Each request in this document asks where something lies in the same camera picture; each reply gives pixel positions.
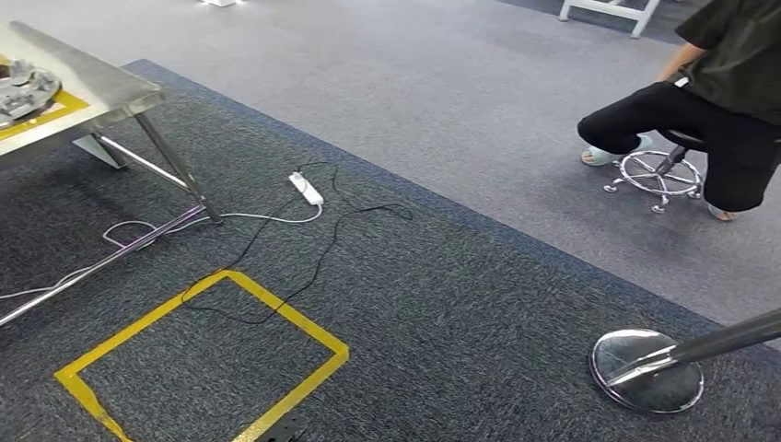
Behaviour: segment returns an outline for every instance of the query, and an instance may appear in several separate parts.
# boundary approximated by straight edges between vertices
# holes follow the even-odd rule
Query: stanchion
[[[613,399],[651,413],[678,413],[703,394],[699,361],[781,337],[781,308],[684,343],[651,330],[619,330],[594,345],[591,374]]]

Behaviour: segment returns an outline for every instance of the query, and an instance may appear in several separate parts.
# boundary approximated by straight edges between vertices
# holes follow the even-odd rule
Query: metal bracket
[[[300,442],[306,431],[306,421],[301,416],[288,413],[255,442]]]

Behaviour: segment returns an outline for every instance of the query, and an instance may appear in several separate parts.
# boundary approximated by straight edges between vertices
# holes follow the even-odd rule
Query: black pants
[[[597,110],[577,126],[590,145],[621,155],[639,145],[637,134],[657,129],[704,137],[708,155],[705,199],[709,203],[728,212],[762,203],[781,162],[781,126],[730,112],[666,82]]]

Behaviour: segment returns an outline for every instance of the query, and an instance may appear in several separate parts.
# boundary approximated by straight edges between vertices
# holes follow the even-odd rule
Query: person
[[[707,146],[705,200],[729,221],[759,206],[781,160],[781,0],[712,0],[676,32],[658,81],[584,118],[581,159],[610,164],[677,129]]]

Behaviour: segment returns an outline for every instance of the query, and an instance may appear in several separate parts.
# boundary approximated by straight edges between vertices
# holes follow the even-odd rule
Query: black cable
[[[247,253],[252,248],[252,245],[255,243],[255,241],[258,239],[258,237],[261,235],[261,232],[263,232],[263,230],[273,221],[271,218],[278,217],[282,213],[283,210],[285,210],[291,203],[293,203],[297,199],[298,199],[298,197],[291,198],[290,200],[287,201],[287,203],[282,204],[281,206],[279,206],[279,208],[277,208],[275,211],[273,211],[272,214],[269,215],[268,218],[263,220],[263,223],[258,227],[257,230],[255,230],[255,234],[252,235],[252,238],[250,239],[250,242],[247,243],[247,245],[244,247],[244,250],[242,250],[241,253],[239,255],[237,255],[237,257],[233,260],[233,262],[231,262],[230,264],[226,265],[225,267],[221,267],[221,268],[211,272],[210,274],[204,276],[203,278],[199,279],[198,281],[203,281],[204,279],[208,278],[209,276],[214,276],[217,273],[220,273],[220,272],[222,272],[224,270],[228,270],[228,269],[232,268],[233,266],[235,266],[236,264],[238,264],[239,262],[241,262],[241,260],[243,260],[244,257],[247,256]],[[192,288],[195,287],[196,284],[198,284],[198,281],[195,281],[194,283],[191,283],[187,287],[187,289],[185,289],[183,292],[181,292],[181,296],[180,296],[181,305],[183,307],[185,307],[185,308],[190,309],[190,310],[204,310],[204,309],[215,310],[214,308],[194,307],[194,306],[191,306],[189,304],[190,300],[187,299],[187,294],[189,294],[190,291],[192,290]]]
[[[325,261],[325,258],[328,256],[328,253],[333,249],[333,247],[339,241],[339,226],[342,224],[342,222],[347,217],[352,216],[352,215],[357,215],[357,214],[364,214],[364,213],[367,213],[367,212],[374,212],[374,211],[390,211],[394,215],[399,216],[402,219],[405,219],[407,221],[410,221],[410,220],[413,219],[414,216],[413,216],[412,211],[408,207],[404,206],[403,204],[392,203],[392,204],[378,205],[378,206],[374,206],[374,207],[359,208],[359,207],[356,207],[354,204],[350,203],[350,201],[346,197],[344,197],[344,195],[342,194],[341,190],[338,188],[338,186],[336,184],[336,177],[337,177],[337,175],[339,173],[339,167],[334,165],[333,163],[329,163],[329,162],[326,162],[326,161],[307,163],[307,164],[303,164],[301,166],[298,166],[296,171],[297,172],[301,172],[301,170],[303,168],[305,168],[305,167],[317,166],[317,165],[330,165],[330,166],[333,166],[333,174],[331,176],[332,188],[333,188],[333,190],[335,192],[337,192],[339,194],[340,197],[342,197],[342,200],[344,200],[344,202],[347,203],[347,205],[352,207],[354,210],[352,212],[348,212],[346,214],[343,214],[343,215],[339,216],[336,219],[336,222],[334,223],[334,226],[333,226],[332,240],[328,244],[328,247],[325,248],[325,250],[322,252],[321,256],[318,258],[318,260],[317,260],[317,262],[315,264],[315,270],[312,273],[311,278],[303,286],[301,286],[301,288],[299,288],[295,292],[293,292],[290,295],[288,295],[285,298],[283,298],[282,299],[282,303],[279,306],[277,306],[274,309],[274,311],[270,312],[266,317],[264,317],[262,320],[245,320],[245,319],[233,316],[233,315],[231,315],[229,313],[226,313],[225,311],[223,311],[223,310],[221,310],[219,308],[197,307],[197,306],[189,305],[188,304],[188,300],[186,300],[185,298],[186,298],[187,294],[190,292],[190,290],[192,290],[192,288],[195,286],[195,284],[197,284],[197,282],[196,283],[192,283],[184,292],[182,292],[182,294],[181,294],[181,304],[184,307],[192,309],[192,310],[212,311],[212,312],[217,313],[217,314],[219,314],[219,315],[221,315],[221,316],[223,316],[223,317],[225,317],[225,318],[227,318],[229,320],[234,320],[235,322],[240,322],[240,323],[243,323],[243,324],[248,324],[248,325],[260,325],[260,324],[263,324],[268,319],[273,317],[279,311],[280,308],[282,308],[283,306],[287,305],[290,300],[292,300],[294,297],[300,295],[304,291],[308,290],[310,287],[312,287],[315,284],[315,282],[318,279],[318,276],[320,276],[320,272],[322,270],[322,265],[323,265],[323,262]],[[282,205],[271,216],[272,217],[278,216],[280,212],[285,210],[285,208],[287,208],[297,198],[298,197],[295,197],[295,198],[291,199],[290,201],[288,201],[287,203],[285,203],[284,205]],[[251,249],[252,245],[257,240],[257,238],[260,236],[261,232],[269,225],[269,223],[271,221],[272,221],[271,219],[266,219],[265,222],[260,227],[258,227],[258,229],[255,231],[255,234],[253,235],[252,239],[247,244],[247,246],[244,248],[242,253],[231,264],[229,264],[229,265],[227,265],[227,266],[225,266],[225,267],[223,267],[221,269],[218,269],[218,270],[208,274],[205,278],[207,278],[209,276],[212,276],[214,274],[217,274],[219,272],[222,272],[224,270],[232,269],[234,266],[239,264],[239,262],[241,262],[246,257],[247,253],[249,252],[249,250]]]

